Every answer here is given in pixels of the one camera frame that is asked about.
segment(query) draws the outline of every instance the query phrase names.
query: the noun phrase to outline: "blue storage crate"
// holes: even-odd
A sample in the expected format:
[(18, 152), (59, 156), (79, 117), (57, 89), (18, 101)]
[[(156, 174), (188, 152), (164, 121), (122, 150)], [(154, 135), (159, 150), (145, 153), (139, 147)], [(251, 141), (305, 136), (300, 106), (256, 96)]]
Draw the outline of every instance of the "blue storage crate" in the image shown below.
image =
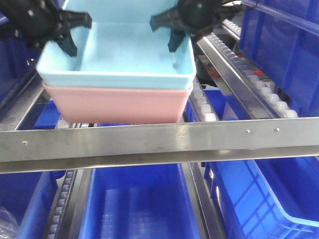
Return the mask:
[(205, 178), (229, 239), (318, 239), (316, 157), (210, 162)]
[(319, 116), (318, 0), (259, 0), (245, 12), (240, 49), (308, 116)]
[(50, 100), (35, 123), (33, 129), (54, 129), (60, 118), (60, 111), (54, 104), (54, 101)]
[(19, 225), (16, 239), (41, 239), (57, 190), (53, 172), (0, 174), (0, 206)]
[(198, 239), (180, 164), (94, 169), (80, 239)]
[(129, 123), (98, 123), (98, 127), (107, 127), (107, 126), (125, 126), (130, 125)]
[[(0, 12), (0, 24), (7, 18)], [(40, 56), (39, 50), (28, 49), (26, 43), (19, 39), (6, 38), (0, 40), (0, 108), (8, 103), (10, 92), (20, 89), (34, 71), (34, 65), (28, 64), (28, 59)]]

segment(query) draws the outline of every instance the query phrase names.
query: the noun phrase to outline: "metal frame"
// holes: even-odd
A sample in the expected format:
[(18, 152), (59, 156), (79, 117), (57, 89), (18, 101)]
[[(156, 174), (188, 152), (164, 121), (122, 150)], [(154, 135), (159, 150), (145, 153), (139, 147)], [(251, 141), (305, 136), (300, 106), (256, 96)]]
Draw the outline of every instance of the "metal frame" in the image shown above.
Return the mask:
[(190, 181), (196, 193), (197, 204), (206, 230), (206, 237), (208, 239), (226, 239), (225, 230), (220, 221), (216, 206), (210, 199), (210, 191), (205, 183), (204, 175), (201, 173), (199, 163), (190, 163), (188, 167), (184, 167), (183, 169), (186, 180), (189, 174), (192, 177)]
[(297, 118), (2, 131), (0, 171), (318, 155), (317, 125)]

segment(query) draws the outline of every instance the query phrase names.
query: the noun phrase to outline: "stacked trays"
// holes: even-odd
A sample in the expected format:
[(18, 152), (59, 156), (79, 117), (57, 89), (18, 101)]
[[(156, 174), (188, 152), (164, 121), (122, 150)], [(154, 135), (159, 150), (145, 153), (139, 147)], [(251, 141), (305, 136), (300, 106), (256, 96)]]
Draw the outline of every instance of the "stacked trays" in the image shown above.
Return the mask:
[(303, 109), (319, 116), (319, 1), (243, 0), (240, 48)]
[(47, 43), (37, 70), (68, 122), (179, 122), (195, 76), (190, 38), (169, 53), (170, 29), (149, 25), (174, 3), (65, 2), (65, 9), (89, 12), (92, 29), (71, 31), (77, 57)]

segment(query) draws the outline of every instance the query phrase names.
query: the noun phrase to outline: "plastic bag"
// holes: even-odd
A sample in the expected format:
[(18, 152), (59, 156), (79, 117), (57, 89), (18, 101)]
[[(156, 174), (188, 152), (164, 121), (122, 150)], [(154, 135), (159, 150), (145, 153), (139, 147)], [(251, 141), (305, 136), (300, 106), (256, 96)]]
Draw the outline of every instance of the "plastic bag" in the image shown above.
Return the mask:
[(18, 230), (14, 216), (4, 207), (0, 207), (0, 239), (15, 239)]

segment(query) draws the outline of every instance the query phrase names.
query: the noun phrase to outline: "blue plastic bin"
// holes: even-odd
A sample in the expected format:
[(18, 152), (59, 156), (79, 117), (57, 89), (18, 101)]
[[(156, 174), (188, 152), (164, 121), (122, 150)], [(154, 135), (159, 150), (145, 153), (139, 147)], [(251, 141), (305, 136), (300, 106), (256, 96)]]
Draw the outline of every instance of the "blue plastic bin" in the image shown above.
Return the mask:
[(318, 239), (315, 157), (206, 163), (229, 239)]
[[(0, 12), (0, 25), (6, 22), (8, 19)], [(4, 99), (15, 87), (21, 87), (28, 80), (35, 66), (27, 61), (37, 61), (40, 53), (20, 39), (0, 40), (0, 106), (6, 105)]]
[(53, 172), (0, 174), (0, 206), (19, 225), (16, 239), (41, 239), (57, 190)]
[(319, 116), (318, 16), (318, 0), (259, 0), (245, 12), (240, 40), (245, 56), (308, 116)]
[(80, 239), (199, 239), (180, 164), (94, 169)]
[(175, 0), (67, 0), (64, 8), (88, 11), (92, 29), (71, 31), (77, 57), (48, 42), (37, 65), (49, 86), (189, 89), (195, 76), (190, 38), (168, 51), (170, 29), (152, 32), (152, 15)]
[(54, 104), (54, 101), (50, 100), (35, 123), (33, 129), (54, 129), (60, 118), (60, 111)]

